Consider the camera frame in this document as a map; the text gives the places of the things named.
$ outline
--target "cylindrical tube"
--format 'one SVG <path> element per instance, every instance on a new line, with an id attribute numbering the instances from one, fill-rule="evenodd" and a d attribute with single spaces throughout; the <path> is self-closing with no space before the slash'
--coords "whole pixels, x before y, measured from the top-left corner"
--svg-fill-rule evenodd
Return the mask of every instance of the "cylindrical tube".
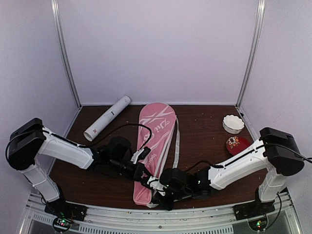
<path id="1" fill-rule="evenodd" d="M 83 134 L 89 141 L 94 138 L 123 110 L 129 105 L 131 99 L 123 96 L 111 108 L 109 108 L 100 118 L 98 118 Z"/>

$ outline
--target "wooden table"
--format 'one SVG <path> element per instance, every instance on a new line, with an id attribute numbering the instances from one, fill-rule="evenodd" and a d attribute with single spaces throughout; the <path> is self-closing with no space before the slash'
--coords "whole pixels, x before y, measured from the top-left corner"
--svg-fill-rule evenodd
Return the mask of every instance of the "wooden table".
<path id="1" fill-rule="evenodd" d="M 142 107 L 128 106 L 98 137 L 122 124 L 138 123 Z M 226 115 L 237 115 L 234 106 L 173 105 L 172 107 L 178 117 L 180 129 L 178 168 L 185 170 L 202 159 L 219 163 L 231 157 L 226 150 L 225 142 L 232 135 L 223 129 L 222 120 Z M 90 144 L 84 138 L 83 132 L 108 108 L 109 106 L 84 106 L 70 130 L 68 138 L 80 144 Z M 112 136 L 123 136 L 129 139 L 132 149 L 135 151 L 137 127 L 120 129 Z M 246 128 L 239 136 L 252 142 Z M 103 141 L 103 144 L 107 144 L 108 141 L 109 138 Z M 175 150 L 173 142 L 165 168 L 172 167 L 173 164 Z M 207 165 L 198 165 L 190 172 L 195 172 L 205 166 Z M 210 207 L 253 200 L 254 192 L 262 183 L 265 175 L 266 170 L 258 171 L 232 183 L 209 199 L 189 199 L 177 202 L 175 209 Z M 133 202 L 134 183 L 121 176 L 94 174 L 60 160 L 56 160 L 50 176 L 61 186 L 68 201 L 113 208 L 148 209 Z"/>

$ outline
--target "pink badminton racket cover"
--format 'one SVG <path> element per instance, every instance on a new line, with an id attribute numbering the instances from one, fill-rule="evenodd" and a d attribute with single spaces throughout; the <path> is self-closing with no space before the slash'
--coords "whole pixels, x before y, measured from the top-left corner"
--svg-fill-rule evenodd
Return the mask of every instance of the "pink badminton racket cover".
<path id="1" fill-rule="evenodd" d="M 165 166 L 176 120 L 175 111 L 171 106 L 164 103 L 151 103 L 144 106 L 141 110 L 139 123 L 151 128 L 152 138 L 146 144 L 146 146 L 151 149 L 151 152 L 140 162 L 144 163 L 145 167 L 155 177 L 160 176 Z M 147 129 L 139 127 L 137 150 L 139 150 L 149 135 Z M 178 148 L 179 133 L 177 130 L 174 167 L 177 167 L 178 163 Z M 139 182 L 135 182 L 133 200 L 137 205 L 148 207 L 156 206 L 151 203 L 152 193 L 153 191 L 145 188 Z"/>

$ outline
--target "white panel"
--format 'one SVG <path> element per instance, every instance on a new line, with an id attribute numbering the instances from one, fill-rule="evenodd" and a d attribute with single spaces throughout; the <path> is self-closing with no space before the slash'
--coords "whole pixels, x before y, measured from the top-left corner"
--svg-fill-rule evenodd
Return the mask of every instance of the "white panel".
<path id="1" fill-rule="evenodd" d="M 257 0 L 60 0 L 82 104 L 234 104 Z"/>
<path id="2" fill-rule="evenodd" d="M 64 134 L 76 112 L 63 68 L 49 0 L 0 0 L 0 227 L 16 233 L 30 194 L 4 158 L 11 133 L 34 117 Z M 43 168 L 51 158 L 41 157 Z"/>
<path id="3" fill-rule="evenodd" d="M 312 1 L 267 1 L 264 25 L 243 110 L 259 133 L 270 126 L 291 133 L 302 154 L 312 144 Z M 289 178 L 304 233 L 311 233 L 312 165 Z"/>

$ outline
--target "scalloped bowl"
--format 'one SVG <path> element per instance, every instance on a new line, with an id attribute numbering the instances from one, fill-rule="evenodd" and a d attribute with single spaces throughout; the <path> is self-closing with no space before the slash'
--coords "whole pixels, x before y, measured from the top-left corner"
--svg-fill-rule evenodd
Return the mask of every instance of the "scalloped bowl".
<path id="1" fill-rule="evenodd" d="M 231 134 L 238 134 L 243 130 L 245 123 L 238 116 L 230 115 L 223 118 L 223 128 Z"/>

